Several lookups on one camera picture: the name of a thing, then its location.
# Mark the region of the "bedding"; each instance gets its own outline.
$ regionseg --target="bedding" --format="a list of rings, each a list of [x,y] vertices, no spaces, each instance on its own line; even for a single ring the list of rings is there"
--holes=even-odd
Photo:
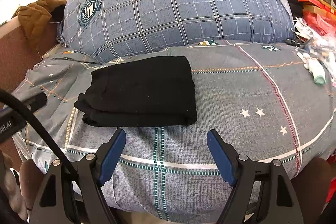
[[[68,0],[62,41],[101,63],[213,39],[293,38],[287,0]]]
[[[76,161],[95,152],[116,129],[85,124],[83,112],[74,107],[91,84],[91,72],[155,56],[185,56],[195,84],[197,122],[123,127],[126,146],[102,191],[109,206],[124,211],[178,223],[211,223],[221,214],[231,187],[207,148],[210,129],[253,160],[281,160],[290,179],[312,158],[327,159],[336,148],[330,75],[326,72],[324,86],[316,85],[293,49],[284,43],[222,40],[167,47],[101,65],[89,55],[62,48],[29,70],[14,96],[47,95],[46,107],[35,115],[69,160]],[[55,160],[31,126],[13,139],[19,154],[32,158],[44,173]]]

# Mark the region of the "blue gripper pad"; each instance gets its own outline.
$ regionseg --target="blue gripper pad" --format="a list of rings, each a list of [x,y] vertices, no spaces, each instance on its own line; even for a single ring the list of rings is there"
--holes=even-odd
[[[209,131],[207,134],[207,144],[222,179],[234,187],[236,185],[236,179],[233,175],[232,163],[212,131]]]
[[[115,139],[110,151],[106,154],[106,157],[101,165],[101,173],[98,179],[101,185],[109,181],[120,159],[121,153],[124,150],[126,144],[125,131],[121,130],[118,137]]]

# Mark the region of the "red stripe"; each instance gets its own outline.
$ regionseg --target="red stripe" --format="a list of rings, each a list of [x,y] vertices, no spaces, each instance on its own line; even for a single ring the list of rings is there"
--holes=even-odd
[[[253,63],[255,63],[258,67],[260,67],[259,64],[256,63],[251,57],[249,57],[244,51],[242,51],[240,47],[238,47],[238,49],[239,49],[245,56],[247,56],[250,60],[252,60]],[[292,133],[293,143],[294,143],[294,147],[295,147],[295,154],[296,154],[296,173],[298,173],[298,172],[299,172],[299,169],[300,169],[299,151],[297,150],[297,148],[298,148],[298,141],[297,141],[297,139],[296,139],[296,135],[295,135],[295,131],[294,131],[294,128],[293,128],[293,125],[292,125],[292,121],[291,121],[291,119],[290,119],[290,117],[289,117],[289,114],[288,114],[288,112],[287,112],[287,109],[286,109],[286,107],[285,107],[285,104],[284,104],[284,102],[283,102],[283,100],[282,100],[280,94],[278,93],[277,87],[273,84],[273,82],[271,81],[271,79],[264,73],[263,70],[260,70],[260,72],[263,74],[263,76],[266,78],[266,80],[271,84],[271,87],[272,87],[273,90],[274,90],[275,96],[278,98],[279,103],[280,103],[281,108],[282,108],[282,111],[283,111],[283,113],[285,114],[285,117],[286,117],[286,119],[287,119],[289,128],[290,128],[291,133]]]

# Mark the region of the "plastic bag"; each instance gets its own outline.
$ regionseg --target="plastic bag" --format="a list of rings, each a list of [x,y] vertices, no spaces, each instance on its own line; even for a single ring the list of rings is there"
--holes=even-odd
[[[307,25],[315,30],[319,35],[336,37],[336,22],[328,17],[303,11],[303,18]]]
[[[325,65],[331,75],[332,86],[336,87],[336,37],[331,35],[313,37],[307,42],[306,49]]]
[[[302,37],[304,39],[311,39],[311,38],[320,38],[321,36],[315,31],[313,30],[312,28],[310,28],[308,25],[307,25],[307,22],[299,17],[297,18],[296,17],[296,21],[295,23],[295,28],[298,30],[298,32],[295,31],[295,33],[299,36],[299,37]]]

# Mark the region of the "green dotted stripe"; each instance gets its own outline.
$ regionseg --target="green dotted stripe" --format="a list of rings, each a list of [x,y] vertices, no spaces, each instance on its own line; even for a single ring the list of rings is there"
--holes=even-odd
[[[170,221],[170,217],[168,215],[168,210],[166,206],[166,198],[165,198],[165,187],[166,187],[166,174],[165,174],[165,167],[163,165],[164,160],[164,151],[165,151],[165,144],[164,144],[164,138],[165,138],[165,130],[163,127],[161,127],[161,149],[160,149],[160,164],[161,164],[161,174],[162,174],[162,181],[161,181],[161,199],[162,199],[162,208],[163,212],[166,216],[166,220]]]
[[[301,152],[302,152],[302,155],[306,152],[308,152],[309,150],[311,150],[313,147],[315,146],[315,144],[312,144],[310,145],[309,147],[306,147],[305,149],[303,149]],[[284,160],[281,160],[281,163],[284,164],[286,162],[289,162],[291,160],[294,160],[296,159],[296,155],[293,155],[293,156],[290,156],[289,158],[286,158]]]
[[[154,205],[159,218],[163,219],[160,208],[159,208],[159,196],[158,196],[158,175],[159,168],[157,164],[157,151],[158,151],[158,131],[159,128],[155,128],[154,137],[154,150],[153,150],[153,160],[154,160]]]
[[[253,72],[260,69],[244,69],[244,70],[216,70],[216,71],[193,71],[192,74],[207,74],[207,73],[233,73],[233,72]]]
[[[125,161],[125,160],[122,159],[122,158],[119,159],[119,162],[122,163],[122,164],[125,164],[125,165],[127,165],[127,166],[134,167],[134,168],[139,168],[139,169],[144,169],[144,170],[151,170],[151,171],[154,170],[154,167],[153,167],[153,166],[142,165],[142,164],[134,164],[134,163],[132,163],[132,162]]]
[[[32,143],[27,143],[27,141],[25,140],[25,143],[33,148],[35,148],[36,150],[39,150],[39,151],[42,151],[42,152],[46,152],[46,153],[49,153],[49,154],[53,154],[52,151],[50,150],[47,150],[47,149],[44,149],[44,148],[41,148],[41,147],[38,147]],[[72,153],[72,154],[75,154],[75,155],[80,155],[80,156],[85,156],[87,153],[85,152],[81,152],[81,151],[76,151],[76,150],[71,150],[71,149],[66,149],[65,152],[69,152],[69,153]]]
[[[170,174],[178,174],[178,175],[192,175],[192,176],[220,176],[221,173],[219,171],[181,171],[174,169],[165,169],[165,172]]]

